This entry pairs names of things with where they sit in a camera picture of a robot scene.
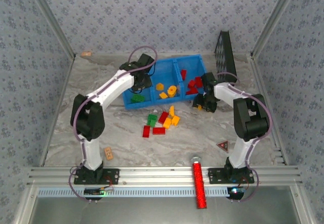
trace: gray marble floor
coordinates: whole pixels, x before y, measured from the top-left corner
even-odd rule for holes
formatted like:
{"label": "gray marble floor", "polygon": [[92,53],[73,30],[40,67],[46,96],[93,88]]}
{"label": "gray marble floor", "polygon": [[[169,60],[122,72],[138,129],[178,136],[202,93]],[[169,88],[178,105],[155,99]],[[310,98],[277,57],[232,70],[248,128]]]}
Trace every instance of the gray marble floor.
{"label": "gray marble floor", "polygon": [[[159,58],[176,57],[161,53]],[[74,97],[86,95],[97,89],[113,76],[128,55],[93,55],[83,59],[77,57],[72,68],[68,86],[60,107],[58,120],[51,139],[45,166],[73,166],[82,160],[81,149],[70,126]],[[216,73],[214,55],[202,55],[208,71]],[[235,56],[239,89],[257,93],[251,67],[245,56]],[[105,131],[100,137],[100,147],[105,166],[188,166],[190,157],[199,154],[202,164],[224,165],[229,155],[216,144],[229,140],[229,153],[233,151],[236,134],[233,127],[233,111],[220,103],[215,113],[197,110],[189,102],[174,104],[176,115],[181,117],[177,127],[171,127],[164,136],[142,138],[147,116],[154,110],[158,114],[169,105],[126,110],[119,96],[105,111]],[[114,159],[107,161],[103,148],[111,147]],[[273,165],[273,143],[264,139],[251,156],[251,165]]]}

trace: black grid panel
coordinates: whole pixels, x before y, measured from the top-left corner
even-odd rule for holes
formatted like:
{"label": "black grid panel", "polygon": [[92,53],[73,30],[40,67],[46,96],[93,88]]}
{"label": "black grid panel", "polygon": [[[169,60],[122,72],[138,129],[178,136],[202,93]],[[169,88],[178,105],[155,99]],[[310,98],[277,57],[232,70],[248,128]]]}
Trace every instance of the black grid panel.
{"label": "black grid panel", "polygon": [[[221,31],[218,37],[215,48],[216,68],[217,73],[230,72],[236,74],[231,40],[228,31]],[[220,81],[236,82],[236,78],[231,75],[219,75],[217,77]]]}

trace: black mounting plate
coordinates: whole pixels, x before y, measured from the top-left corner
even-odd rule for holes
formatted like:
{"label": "black mounting plate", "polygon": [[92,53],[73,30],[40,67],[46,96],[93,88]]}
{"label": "black mounting plate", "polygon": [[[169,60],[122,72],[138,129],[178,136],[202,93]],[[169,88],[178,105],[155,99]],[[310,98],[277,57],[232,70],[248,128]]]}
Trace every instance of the black mounting plate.
{"label": "black mounting plate", "polygon": [[[240,173],[241,176],[241,183],[247,184],[244,178],[246,178],[249,182],[249,184],[254,183],[253,173],[251,170],[248,170],[244,173]],[[230,181],[225,174],[225,168],[223,167],[215,167],[215,168],[208,168],[208,177],[209,177],[209,183],[211,185],[216,184],[239,184],[238,182]]]}
{"label": "black mounting plate", "polygon": [[[103,168],[102,169],[102,176],[98,180],[96,185],[109,185],[110,180],[112,181],[113,185],[118,184],[119,179],[119,169],[118,168]],[[86,178],[83,174],[82,168],[78,169],[75,173],[74,178],[74,184],[75,185],[93,185],[93,179]]]}

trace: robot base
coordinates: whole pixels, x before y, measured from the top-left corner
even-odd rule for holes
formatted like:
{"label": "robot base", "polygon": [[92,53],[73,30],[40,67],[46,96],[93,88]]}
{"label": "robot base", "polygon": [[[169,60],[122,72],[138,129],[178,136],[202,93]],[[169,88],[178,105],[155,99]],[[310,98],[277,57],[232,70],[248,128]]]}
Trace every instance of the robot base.
{"label": "robot base", "polygon": [[209,183],[216,184],[253,184],[253,173],[247,167],[233,168],[229,159],[223,168],[208,169]]}
{"label": "robot base", "polygon": [[103,163],[96,170],[86,167],[78,169],[75,173],[75,185],[117,185],[119,179],[118,168],[103,168]]}

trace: red lego brick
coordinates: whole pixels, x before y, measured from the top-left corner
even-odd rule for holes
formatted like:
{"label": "red lego brick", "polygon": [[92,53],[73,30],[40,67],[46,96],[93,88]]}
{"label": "red lego brick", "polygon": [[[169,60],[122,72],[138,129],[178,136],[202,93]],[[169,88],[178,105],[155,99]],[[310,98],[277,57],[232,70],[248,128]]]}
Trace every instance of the red lego brick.
{"label": "red lego brick", "polygon": [[143,137],[148,138],[150,135],[150,126],[145,125],[143,129]]}
{"label": "red lego brick", "polygon": [[196,82],[195,82],[194,80],[191,80],[191,81],[188,83],[188,88],[193,88],[195,85],[196,85]]}
{"label": "red lego brick", "polygon": [[169,114],[167,112],[163,111],[160,119],[158,119],[158,122],[164,124],[164,121],[167,119],[168,115]]}
{"label": "red lego brick", "polygon": [[153,135],[165,135],[166,129],[164,127],[154,127],[153,128]]}
{"label": "red lego brick", "polygon": [[198,89],[193,87],[188,92],[186,92],[186,95],[197,94],[197,93],[198,93]]}
{"label": "red lego brick", "polygon": [[201,88],[201,87],[204,86],[203,85],[203,81],[201,80],[201,77],[200,76],[196,77],[194,80],[196,81],[196,87],[197,88]]}
{"label": "red lego brick", "polygon": [[187,70],[181,70],[181,77],[183,81],[186,79],[186,75],[187,75]]}

